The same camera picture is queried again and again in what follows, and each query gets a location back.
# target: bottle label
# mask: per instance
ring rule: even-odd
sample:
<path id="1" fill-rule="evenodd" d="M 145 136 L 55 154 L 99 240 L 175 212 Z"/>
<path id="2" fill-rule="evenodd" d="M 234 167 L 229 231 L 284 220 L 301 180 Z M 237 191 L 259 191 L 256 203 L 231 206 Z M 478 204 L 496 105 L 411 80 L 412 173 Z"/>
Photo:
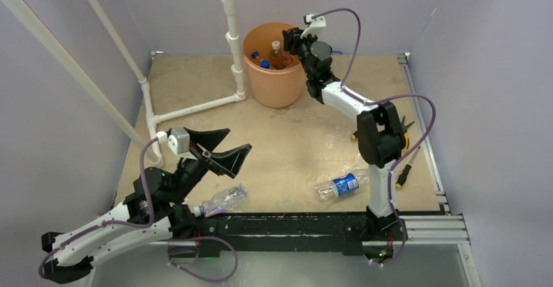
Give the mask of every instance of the bottle label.
<path id="1" fill-rule="evenodd" d="M 355 178 L 355 175 L 349 173 L 348 175 L 336 178 L 333 180 L 334 185 L 336 185 L 336 189 L 338 189 L 338 196 L 341 196 L 343 194 L 347 194 L 348 192 L 354 191 L 355 189 L 359 188 L 359 182 L 357 181 L 357 178 Z"/>

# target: beige table surface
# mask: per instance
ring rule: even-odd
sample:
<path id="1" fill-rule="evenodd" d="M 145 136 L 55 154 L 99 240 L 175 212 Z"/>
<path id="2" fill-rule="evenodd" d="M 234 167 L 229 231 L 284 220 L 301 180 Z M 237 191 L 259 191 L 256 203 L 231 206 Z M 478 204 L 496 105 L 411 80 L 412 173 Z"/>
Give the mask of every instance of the beige table surface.
<path id="1" fill-rule="evenodd" d="M 349 55 L 333 57 L 333 71 L 339 78 L 346 72 Z M 153 108 L 156 114 L 168 113 L 235 93 L 230 65 L 232 57 L 156 56 L 149 75 Z M 361 55 L 353 65 L 347 85 L 372 100 L 407 92 L 396 56 Z M 415 119 L 409 99 L 394 101 L 406 121 Z M 148 138 L 144 103 L 135 129 Z M 355 123 L 330 106 L 309 97 L 305 91 L 287 108 L 272 109 L 259 104 L 247 91 L 247 99 L 204 112 L 161 123 L 158 130 L 187 127 L 193 130 L 230 128 L 231 132 L 215 151 L 251 144 L 239 175 L 233 180 L 209 172 L 194 187 L 185 202 L 197 205 L 220 190 L 241 183 L 248 199 L 240 212 L 364 211 L 370 186 L 361 186 L 340 201 L 320 202 L 314 187 L 325 177 L 338 177 L 348 170 L 365 167 L 351 140 Z M 411 142 L 421 136 L 417 127 L 409 128 Z M 177 157 L 166 144 L 161 145 L 167 171 L 174 171 Z M 116 203 L 134 192 L 132 182 L 139 177 L 139 148 L 130 144 L 119 182 Z M 437 211 L 434 183 L 423 153 L 413 162 L 409 179 L 397 191 L 401 211 Z"/>

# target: trash can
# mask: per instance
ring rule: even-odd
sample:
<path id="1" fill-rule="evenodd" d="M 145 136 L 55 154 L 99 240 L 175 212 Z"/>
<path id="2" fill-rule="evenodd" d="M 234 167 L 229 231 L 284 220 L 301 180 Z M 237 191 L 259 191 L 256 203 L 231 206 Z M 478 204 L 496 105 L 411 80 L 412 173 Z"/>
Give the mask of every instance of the trash can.
<path id="1" fill-rule="evenodd" d="M 297 56 L 292 57 L 285 69 L 272 70 L 256 64 L 252 53 L 257 51 L 259 59 L 269 59 L 271 43 L 277 40 L 280 46 L 284 46 L 282 31 L 292 27 L 295 26 L 283 22 L 261 24 L 246 35 L 242 45 L 254 98 L 270 108 L 283 108 L 294 103 L 306 89 L 305 73 Z"/>

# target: screwdriver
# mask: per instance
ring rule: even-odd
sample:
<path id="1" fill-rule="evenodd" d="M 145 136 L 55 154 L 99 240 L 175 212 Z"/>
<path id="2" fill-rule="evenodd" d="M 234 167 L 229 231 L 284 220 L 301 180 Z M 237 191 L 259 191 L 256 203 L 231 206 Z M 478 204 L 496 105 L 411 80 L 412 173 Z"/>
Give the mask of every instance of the screwdriver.
<path id="1" fill-rule="evenodd" d="M 417 154 L 419 153 L 419 150 L 421 150 L 421 146 L 417 148 L 415 153 L 413 153 L 413 156 L 411 157 L 411 160 L 409 160 L 409 163 L 405 165 L 405 168 L 403 169 L 403 172 L 399 174 L 398 178 L 396 179 L 396 188 L 401 188 L 403 184 L 407 181 L 407 175 L 409 175 L 409 171 L 413 167 L 411 164 L 413 163 L 413 160 L 417 157 Z"/>

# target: blue object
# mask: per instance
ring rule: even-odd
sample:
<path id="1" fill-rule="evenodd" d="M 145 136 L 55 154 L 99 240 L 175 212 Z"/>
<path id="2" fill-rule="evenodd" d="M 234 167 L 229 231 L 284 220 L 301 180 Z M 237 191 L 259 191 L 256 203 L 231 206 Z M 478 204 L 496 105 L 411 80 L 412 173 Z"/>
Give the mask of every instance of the blue object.
<path id="1" fill-rule="evenodd" d="M 271 62 L 269 62 L 268 60 L 263 60 L 263 61 L 261 61 L 261 67 L 262 68 L 269 68 L 269 67 L 271 67 Z"/>
<path id="2" fill-rule="evenodd" d="M 355 175 L 351 173 L 342 178 L 336 178 L 333 180 L 333 182 L 336 185 L 336 189 L 338 190 L 338 196 L 347 194 L 348 192 L 352 192 L 355 189 L 359 188 L 359 182 L 357 181 L 357 178 L 355 178 Z"/>

